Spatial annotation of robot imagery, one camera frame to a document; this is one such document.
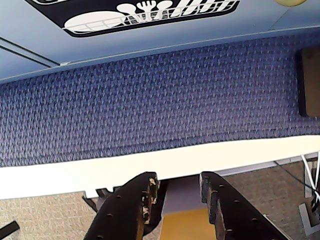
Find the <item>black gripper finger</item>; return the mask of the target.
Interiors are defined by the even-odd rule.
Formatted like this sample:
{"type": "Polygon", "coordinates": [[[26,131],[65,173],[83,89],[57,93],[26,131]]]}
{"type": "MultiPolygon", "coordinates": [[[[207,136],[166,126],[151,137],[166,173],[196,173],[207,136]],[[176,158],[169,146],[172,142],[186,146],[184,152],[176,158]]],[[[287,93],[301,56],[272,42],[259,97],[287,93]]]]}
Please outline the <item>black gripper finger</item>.
{"type": "Polygon", "coordinates": [[[289,240],[237,189],[217,173],[199,176],[201,201],[207,205],[208,221],[218,240],[289,240]]]}
{"type": "Polygon", "coordinates": [[[98,210],[86,240],[141,240],[161,221],[159,181],[143,172],[109,195],[98,210]]]}

